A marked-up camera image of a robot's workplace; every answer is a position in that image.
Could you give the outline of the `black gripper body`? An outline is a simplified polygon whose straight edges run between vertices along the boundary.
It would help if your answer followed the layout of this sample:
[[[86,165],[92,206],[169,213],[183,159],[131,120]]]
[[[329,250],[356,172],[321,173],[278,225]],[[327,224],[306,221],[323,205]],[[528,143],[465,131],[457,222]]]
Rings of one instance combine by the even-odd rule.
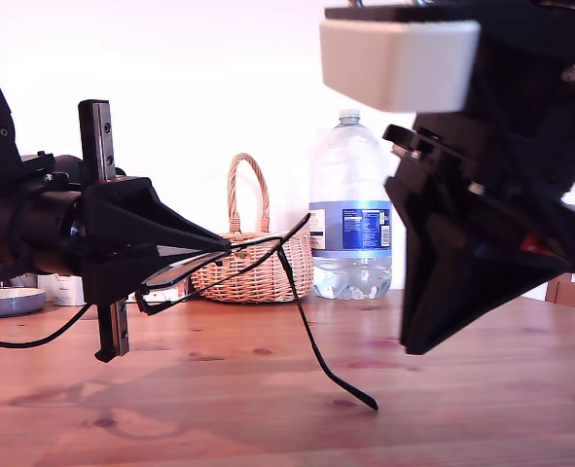
[[[85,261],[103,261],[129,249],[86,238],[83,190],[121,177],[114,164],[110,103],[78,105],[81,158],[40,153],[23,160],[9,106],[0,101],[0,280],[26,272],[81,277]],[[96,306],[99,348],[107,363],[129,351],[126,299]]]

